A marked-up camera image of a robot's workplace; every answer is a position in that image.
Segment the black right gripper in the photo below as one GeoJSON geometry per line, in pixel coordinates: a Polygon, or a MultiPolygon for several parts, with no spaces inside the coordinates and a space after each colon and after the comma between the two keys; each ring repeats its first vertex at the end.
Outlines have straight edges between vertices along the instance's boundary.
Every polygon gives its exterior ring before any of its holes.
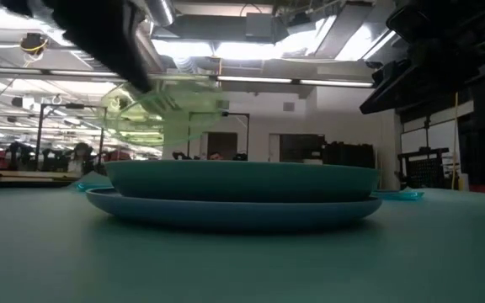
{"type": "Polygon", "coordinates": [[[485,80],[485,0],[421,0],[399,5],[387,28],[403,55],[372,74],[362,114],[400,109],[485,80]]]}

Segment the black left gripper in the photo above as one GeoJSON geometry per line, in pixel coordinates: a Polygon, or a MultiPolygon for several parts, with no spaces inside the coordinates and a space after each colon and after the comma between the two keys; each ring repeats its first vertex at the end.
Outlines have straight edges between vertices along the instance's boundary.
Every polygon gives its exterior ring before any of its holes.
{"type": "Polygon", "coordinates": [[[125,0],[1,0],[8,11],[32,19],[52,40],[70,40],[139,91],[152,88],[136,43],[145,18],[125,0]]]}

